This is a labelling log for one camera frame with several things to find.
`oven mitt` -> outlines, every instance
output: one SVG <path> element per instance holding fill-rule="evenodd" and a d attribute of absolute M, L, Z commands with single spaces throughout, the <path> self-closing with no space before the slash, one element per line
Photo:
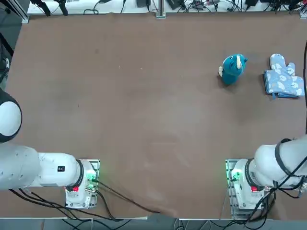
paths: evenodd
<path fill-rule="evenodd" d="M 273 54 L 270 57 L 271 70 L 264 71 L 265 91 L 278 97 L 301 97 L 304 96 L 304 82 L 301 77 L 295 76 L 295 65 L 285 64 L 284 57 Z"/>

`brown table surface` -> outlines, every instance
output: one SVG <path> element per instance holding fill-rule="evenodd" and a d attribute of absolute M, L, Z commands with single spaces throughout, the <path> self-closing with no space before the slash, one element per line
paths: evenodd
<path fill-rule="evenodd" d="M 297 14 L 221 13 L 37 17 L 23 25 L 7 91 L 23 110 L 14 142 L 101 160 L 100 179 L 149 208 L 218 219 L 225 159 L 304 133 L 304 100 L 264 93 L 268 59 L 281 53 L 302 76 L 306 22 Z M 249 58 L 225 87 L 218 67 Z M 64 204 L 62 188 L 35 189 Z M 147 212 L 105 193 L 117 217 Z M 1 191 L 1 217 L 61 217 Z M 306 219 L 307 196 L 278 194 L 273 218 Z M 105 215 L 102 202 L 93 212 Z M 223 218 L 230 218 L 226 204 Z"/>

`teal plush toy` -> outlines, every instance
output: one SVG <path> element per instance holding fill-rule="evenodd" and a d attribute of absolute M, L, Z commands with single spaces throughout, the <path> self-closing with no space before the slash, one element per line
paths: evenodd
<path fill-rule="evenodd" d="M 226 85 L 236 82 L 243 73 L 247 60 L 242 54 L 233 54 L 223 61 L 223 66 L 219 67 L 219 75 Z"/>

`floor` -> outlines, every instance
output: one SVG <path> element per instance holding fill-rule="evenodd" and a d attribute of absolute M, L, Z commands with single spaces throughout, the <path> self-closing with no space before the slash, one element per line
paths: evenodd
<path fill-rule="evenodd" d="M 23 0 L 21 1 L 21 4 L 26 8 L 29 0 Z M 0 11 L 0 31 L 2 34 L 6 37 L 9 44 L 12 46 L 12 48 L 15 47 L 15 44 L 18 39 L 19 31 L 21 28 L 21 20 L 14 15 L 13 13 L 6 15 L 4 12 Z M 170 230 L 174 226 L 175 219 L 169 218 L 163 215 L 152 215 L 148 218 L 148 220 L 133 220 L 129 224 L 127 224 L 125 227 L 122 228 L 122 230 L 128 230 L 128 229 L 147 229 L 147 230 Z M 215 221 L 216 223 L 219 223 L 220 225 L 226 225 L 227 221 Z M 77 225 L 77 221 L 70 221 L 71 224 Z M 204 221 L 190 221 L 189 225 L 187 227 L 188 230 L 198 230 Z M 114 223 L 108 223 L 112 228 L 115 228 L 118 226 L 118 224 Z M 0 219 L 0 226 L 1 230 L 17 230 L 17 229 L 32 229 L 32 230 L 71 230 L 72 227 L 64 223 L 60 219 Z M 284 222 L 284 221 L 268 221 L 264 227 L 263 230 L 286 230 L 286 229 L 293 229 L 293 230 L 299 230 L 299 229 L 306 229 L 307 223 L 306 222 Z M 242 226 L 231 226 L 230 229 L 242 229 Z M 86 222 L 83 225 L 79 227 L 81 230 L 89 230 L 91 229 L 91 222 Z M 106 229 L 105 227 L 102 227 L 100 224 L 94 223 L 93 228 L 94 230 L 98 229 Z M 209 230 L 210 225 L 207 224 L 202 228 L 203 230 Z M 212 230 L 218 230 L 221 228 L 218 228 L 216 226 L 212 226 Z"/>

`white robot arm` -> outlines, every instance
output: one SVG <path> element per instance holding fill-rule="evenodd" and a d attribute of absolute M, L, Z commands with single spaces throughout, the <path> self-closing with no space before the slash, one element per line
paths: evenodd
<path fill-rule="evenodd" d="M 13 145 L 22 124 L 19 104 L 0 89 L 0 190 L 25 187 L 65 187 L 66 206 L 92 208 L 99 160 L 76 160 L 65 153 L 38 153 L 33 148 Z"/>
<path fill-rule="evenodd" d="M 231 171 L 240 209 L 254 209 L 264 196 L 265 187 L 276 187 L 307 157 L 307 136 L 284 139 L 277 145 L 260 146 L 253 159 L 240 159 Z M 281 188 L 305 189 L 307 163 L 304 163 Z"/>

